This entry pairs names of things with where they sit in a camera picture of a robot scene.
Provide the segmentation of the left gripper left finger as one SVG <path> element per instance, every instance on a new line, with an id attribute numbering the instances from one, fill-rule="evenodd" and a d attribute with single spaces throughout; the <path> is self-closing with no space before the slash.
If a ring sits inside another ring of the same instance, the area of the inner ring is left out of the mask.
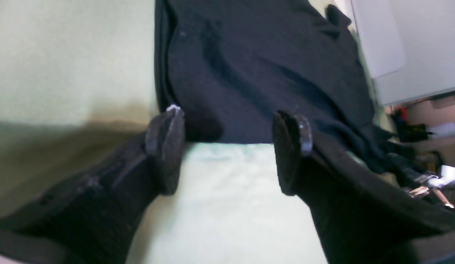
<path id="1" fill-rule="evenodd" d="M 0 255 L 23 264 L 123 264 L 147 207 L 179 184 L 185 116 L 171 105 L 86 171 L 0 219 Z"/>

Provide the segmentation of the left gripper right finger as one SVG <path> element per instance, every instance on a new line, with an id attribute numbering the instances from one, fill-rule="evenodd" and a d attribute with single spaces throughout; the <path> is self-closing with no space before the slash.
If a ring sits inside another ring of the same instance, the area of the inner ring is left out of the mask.
<path id="1" fill-rule="evenodd" d="M 301 115 L 278 111 L 281 191 L 308 205 L 330 264 L 455 264 L 455 210 L 408 193 L 353 160 Z"/>

